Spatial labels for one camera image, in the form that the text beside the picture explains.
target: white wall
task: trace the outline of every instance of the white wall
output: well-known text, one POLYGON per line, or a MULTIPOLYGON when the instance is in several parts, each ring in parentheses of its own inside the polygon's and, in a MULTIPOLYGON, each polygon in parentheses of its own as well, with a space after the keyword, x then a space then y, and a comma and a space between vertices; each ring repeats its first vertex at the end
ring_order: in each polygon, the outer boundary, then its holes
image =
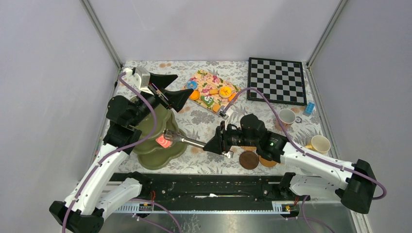
POLYGON ((123 61, 304 61, 339 0, 90 2, 123 61))
POLYGON ((388 189, 368 214, 374 233, 412 228, 411 10, 410 0, 349 1, 313 66, 341 157, 368 161, 388 189))
POLYGON ((58 232, 117 70, 78 0, 3 0, 0 32, 0 232, 58 232))

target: wooden coaster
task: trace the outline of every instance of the wooden coaster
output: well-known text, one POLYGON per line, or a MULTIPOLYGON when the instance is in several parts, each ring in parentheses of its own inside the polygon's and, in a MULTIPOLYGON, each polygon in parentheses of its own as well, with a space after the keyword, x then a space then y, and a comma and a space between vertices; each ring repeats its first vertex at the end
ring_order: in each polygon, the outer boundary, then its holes
POLYGON ((240 148, 242 148, 242 149, 244 149, 244 150, 250 150, 250 151, 252 151, 252 150, 256 150, 256 147, 240 147, 240 148))
POLYGON ((266 160, 262 158, 262 156, 260 155, 259 155, 259 161, 263 166, 266 166, 266 167, 274 167, 277 164, 277 162, 266 160))
POLYGON ((245 151, 240 154, 239 163, 243 168, 252 170, 259 165, 259 159, 255 153, 251 151, 245 151))

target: table surface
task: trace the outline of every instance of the table surface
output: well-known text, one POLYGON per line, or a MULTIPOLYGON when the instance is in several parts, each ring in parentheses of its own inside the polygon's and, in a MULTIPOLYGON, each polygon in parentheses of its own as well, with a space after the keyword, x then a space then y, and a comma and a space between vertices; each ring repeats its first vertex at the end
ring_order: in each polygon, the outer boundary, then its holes
MULTIPOLYGON (((128 61, 125 67, 145 67, 151 73, 177 74, 179 77, 167 88, 168 90, 180 90, 187 80, 199 69, 207 70, 220 78, 229 81, 240 88, 247 86, 248 62, 192 62, 192 61, 169 61, 169 62, 140 62, 128 61)), ((308 102, 313 102, 312 90, 308 82, 307 73, 304 70, 305 89, 308 102)), ((120 84, 116 95, 132 98, 135 95, 120 84)), ((271 103, 280 111, 284 108, 292 109, 297 117, 302 120, 295 122, 288 130, 294 141, 306 145, 315 135, 323 134, 320 118, 316 108, 310 116, 303 115, 305 106, 271 103)), ((253 113, 265 123, 268 130, 284 135, 275 128, 275 116, 265 102, 246 100, 246 95, 241 95, 233 105, 233 124, 239 125, 243 115, 253 113)), ((211 111, 201 107, 195 102, 188 100, 185 107, 179 112, 174 112, 177 124, 190 138, 207 142, 215 133, 216 127, 222 118, 211 111)), ((188 146, 185 153, 179 158, 173 159, 162 169, 148 170, 143 168, 136 154, 131 153, 119 166, 117 172, 145 172, 145 173, 180 173, 180 174, 250 174, 250 175, 283 175, 285 172, 304 173, 300 168, 286 164, 277 164, 275 167, 265 167, 259 164, 253 170, 246 170, 239 164, 239 155, 244 151, 240 147, 232 147, 234 157, 228 159, 221 155, 205 152, 201 149, 188 146)))

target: white cup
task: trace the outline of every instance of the white cup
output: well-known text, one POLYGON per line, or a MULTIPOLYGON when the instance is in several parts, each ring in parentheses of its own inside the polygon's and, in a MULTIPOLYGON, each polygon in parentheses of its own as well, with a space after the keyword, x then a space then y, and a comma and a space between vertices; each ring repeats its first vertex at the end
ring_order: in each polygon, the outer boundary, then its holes
POLYGON ((330 142, 326 137, 322 135, 316 135, 305 147, 310 150, 317 151, 321 154, 326 154, 330 150, 330 142))
MULTIPOLYGON (((296 120, 295 113, 292 110, 287 109, 287 108, 280 110, 278 115, 279 115, 280 121, 282 121, 283 123, 283 126, 285 126, 285 129, 290 128, 290 126, 296 120)), ((282 127, 280 127, 279 122, 277 120, 275 123, 275 128, 282 131, 282 127)))

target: checkered board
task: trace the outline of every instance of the checkered board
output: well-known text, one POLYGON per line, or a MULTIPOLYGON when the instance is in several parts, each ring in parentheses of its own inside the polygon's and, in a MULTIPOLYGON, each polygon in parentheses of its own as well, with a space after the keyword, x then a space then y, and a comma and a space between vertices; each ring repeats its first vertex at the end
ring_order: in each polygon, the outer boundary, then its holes
MULTIPOLYGON (((306 105, 305 81, 301 62, 249 58, 248 87, 254 87, 274 103, 306 105)), ((264 101, 255 91, 248 100, 264 101)))

